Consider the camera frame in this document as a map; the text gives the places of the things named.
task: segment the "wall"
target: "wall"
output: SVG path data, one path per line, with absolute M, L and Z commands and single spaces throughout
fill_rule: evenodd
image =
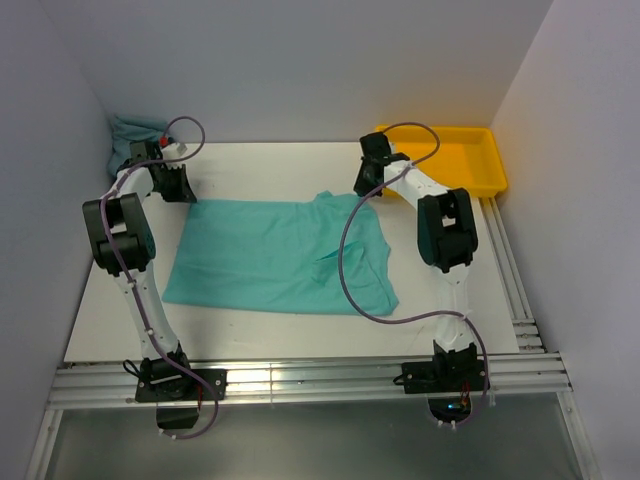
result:
M 81 204 L 106 187 L 104 112 L 41 6 L 0 15 L 0 477 L 22 478 L 89 267 Z
M 278 141 L 488 125 L 551 0 L 42 3 L 109 112 Z
M 606 478 L 640 470 L 640 4 L 556 0 L 493 123 L 534 314 Z

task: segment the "crumpled teal cloth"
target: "crumpled teal cloth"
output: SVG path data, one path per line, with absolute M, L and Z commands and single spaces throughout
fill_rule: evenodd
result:
M 358 197 L 308 203 L 200 200 L 191 206 L 163 301 L 286 313 L 356 314 L 342 292 L 338 245 Z M 356 215 L 344 251 L 356 302 L 374 315 L 398 304 L 375 211 Z

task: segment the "purple cable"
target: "purple cable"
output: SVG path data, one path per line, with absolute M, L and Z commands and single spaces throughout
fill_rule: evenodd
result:
M 385 128 L 383 130 L 383 133 L 386 133 L 389 130 L 394 129 L 396 127 L 405 126 L 405 125 L 411 125 L 411 126 L 424 128 L 429 133 L 431 133 L 431 135 L 433 135 L 433 137 L 436 140 L 436 146 L 434 147 L 434 149 L 430 153 L 426 154 L 425 156 L 420 157 L 419 159 L 414 160 L 413 162 L 411 162 L 412 166 L 415 166 L 415 165 L 419 164 L 420 162 L 423 162 L 423 161 L 427 160 L 428 158 L 433 157 L 436 153 L 438 153 L 438 150 L 440 150 L 440 137 L 438 136 L 438 134 L 431 127 L 428 127 L 427 125 L 424 125 L 422 123 L 417 123 L 417 122 L 396 123 L 394 125 L 390 125 L 387 128 Z M 396 319 L 396 320 L 388 320 L 388 319 L 385 319 L 385 318 L 379 318 L 379 317 L 376 317 L 376 316 L 371 315 L 371 314 L 367 313 L 366 311 L 364 311 L 362 309 L 362 307 L 360 307 L 360 305 L 358 305 L 356 303 L 356 301 L 354 300 L 354 298 L 351 296 L 351 293 L 349 293 L 349 288 L 347 287 L 347 281 L 346 281 L 345 276 L 344 276 L 344 262 L 343 262 L 343 260 L 344 260 L 343 259 L 343 257 L 344 257 L 344 245 L 345 245 L 345 242 L 347 241 L 347 233 L 349 232 L 349 227 L 351 226 L 351 223 L 353 222 L 353 219 L 355 218 L 356 214 L 358 213 L 358 210 L 360 209 L 360 207 L 362 207 L 362 205 L 364 205 L 367 202 L 367 200 L 369 200 L 370 198 L 374 197 L 378 192 L 382 191 L 382 189 L 388 187 L 393 182 L 397 182 L 398 180 L 403 178 L 407 174 L 407 172 L 409 172 L 410 169 L 411 169 L 411 167 L 407 167 L 399 175 L 396 175 L 392 179 L 387 180 L 386 182 L 383 182 L 381 185 L 378 185 L 376 188 L 374 188 L 369 193 L 367 193 L 364 197 L 360 198 L 360 200 L 358 201 L 358 203 L 356 204 L 354 209 L 351 211 L 351 214 L 349 215 L 349 218 L 347 218 L 347 223 L 345 223 L 345 225 L 344 225 L 344 230 L 342 231 L 342 237 L 340 237 L 340 246 L 338 247 L 338 275 L 340 276 L 340 284 L 342 285 L 342 290 L 344 292 L 344 295 L 347 297 L 347 300 L 349 301 L 351 306 L 360 315 L 362 315 L 363 317 L 368 318 L 369 320 L 374 321 L 376 323 L 381 323 L 383 325 L 402 325 L 402 324 L 405 324 L 405 323 L 411 323 L 411 322 L 415 322 L 417 320 L 422 320 L 424 318 L 431 318 L 431 317 L 436 317 L 436 316 L 440 316 L 440 315 L 451 315 L 451 316 L 457 317 L 461 321 L 465 322 L 469 326 L 471 331 L 473 332 L 473 335 L 478 340 L 478 343 L 480 344 L 480 350 L 482 351 L 482 360 L 484 362 L 485 375 L 484 375 L 484 386 L 483 386 L 483 389 L 482 389 L 482 396 L 480 397 L 480 402 L 481 402 L 480 404 L 484 405 L 484 401 L 485 401 L 485 398 L 487 396 L 487 391 L 489 390 L 489 369 L 488 369 L 488 367 L 489 367 L 489 357 L 487 355 L 487 349 L 486 349 L 486 347 L 484 345 L 484 342 L 482 341 L 482 338 L 480 337 L 480 333 L 478 333 L 478 330 L 476 329 L 475 325 L 471 322 L 471 320 L 469 320 L 469 318 L 467 318 L 467 316 L 465 314 L 463 314 L 461 312 L 456 312 L 454 310 L 435 310 L 435 311 L 432 311 L 432 312 L 422 313 L 422 314 L 419 314 L 419 315 L 414 315 L 412 317 L 400 318 L 400 319 Z M 463 425 L 463 424 L 467 423 L 469 420 L 471 420 L 475 416 L 475 414 L 476 414 L 476 409 L 472 409 L 471 413 L 469 413 L 469 416 L 467 416 L 467 418 L 465 418 L 464 420 L 460 421 L 456 425 Z
M 107 205 L 107 200 L 109 200 L 109 198 L 113 197 L 114 195 L 117 195 L 118 191 L 125 184 L 125 182 L 129 178 L 129 176 L 133 172 L 138 170 L 139 168 L 146 167 L 147 165 L 158 164 L 158 163 L 182 162 L 182 161 L 185 161 L 185 160 L 188 160 L 190 158 L 195 157 L 200 152 L 200 150 L 202 150 L 202 147 L 204 147 L 204 143 L 205 143 L 204 127 L 202 126 L 202 124 L 198 120 L 196 120 L 195 118 L 190 117 L 188 115 L 182 115 L 180 117 L 176 117 L 173 120 L 171 120 L 169 122 L 169 124 L 167 125 L 167 127 L 164 129 L 164 132 L 163 132 L 162 136 L 163 137 L 166 136 L 168 131 L 169 131 L 169 128 L 173 124 L 175 124 L 176 122 L 178 122 L 180 120 L 191 120 L 200 129 L 200 133 L 201 133 L 200 145 L 198 145 L 198 147 L 192 153 L 190 153 L 189 155 L 187 155 L 185 157 L 177 158 L 177 159 L 174 159 L 174 160 L 147 160 L 145 162 L 140 162 L 140 163 L 134 165 L 133 167 L 131 167 L 130 169 L 128 169 L 122 175 L 122 177 L 120 177 L 120 179 L 116 182 L 115 187 L 112 190 L 110 190 L 109 192 L 107 192 L 107 194 L 104 195 L 100 199 L 100 216 L 102 218 L 102 226 L 104 227 L 104 233 L 107 236 L 107 240 L 109 242 L 109 245 L 111 246 L 111 249 L 113 250 L 113 254 L 116 257 L 116 260 L 118 261 L 118 264 L 120 265 L 120 268 L 122 269 L 122 272 L 124 273 L 125 277 L 127 278 L 127 281 L 129 282 L 129 285 L 131 286 L 131 293 L 133 294 L 133 298 L 135 299 L 135 302 L 136 302 L 136 305 L 138 307 L 138 310 L 140 311 L 140 317 L 142 317 L 142 323 L 144 324 L 144 328 L 147 331 L 149 331 L 149 330 L 153 331 L 153 330 L 151 328 L 151 324 L 149 323 L 149 318 L 147 317 L 147 312 L 145 311 L 144 305 L 142 304 L 142 299 L 140 298 L 140 294 L 138 292 L 138 287 L 136 285 L 136 282 L 135 282 L 133 276 L 131 275 L 131 272 L 127 268 L 127 266 L 126 266 L 126 264 L 124 262 L 124 259 L 122 258 L 122 254 L 118 250 L 118 247 L 117 247 L 117 245 L 116 245 L 116 243 L 115 243 L 115 241 L 113 239 L 113 235 L 111 234 L 111 228 L 109 227 L 109 221 L 107 220 L 106 205 Z M 174 362 L 173 360 L 171 360 L 167 356 L 167 354 L 162 350 L 162 348 L 160 347 L 160 344 L 158 343 L 158 341 L 156 340 L 156 338 L 155 338 L 155 336 L 153 334 L 149 335 L 149 340 L 151 341 L 151 345 L 153 345 L 153 348 L 156 350 L 156 352 L 158 352 L 158 355 L 160 355 L 160 357 L 165 362 L 167 362 L 172 367 L 176 368 L 177 370 L 181 371 L 185 375 L 188 375 L 189 377 L 193 378 L 195 381 L 200 383 L 204 388 L 206 388 L 209 391 L 209 393 L 211 394 L 211 397 L 213 398 L 213 402 L 214 402 L 213 414 L 211 415 L 211 418 L 209 419 L 207 424 L 204 427 L 202 427 L 200 430 L 198 430 L 198 431 L 196 431 L 194 433 L 179 434 L 179 435 L 178 434 L 169 434 L 169 433 L 167 433 L 165 431 L 163 431 L 162 433 L 167 435 L 168 437 L 171 437 L 171 438 L 177 439 L 177 440 L 188 440 L 190 438 L 199 437 L 200 435 L 205 433 L 207 430 L 209 430 L 209 428 L 211 428 L 211 426 L 216 421 L 216 418 L 218 417 L 219 405 L 218 405 L 218 400 L 217 400 L 217 397 L 218 397 L 217 393 L 215 392 L 213 387 L 209 384 L 209 382 L 207 382 L 201 376 L 199 376 L 198 374 L 192 372 L 188 368 L 183 367 L 179 363 Z

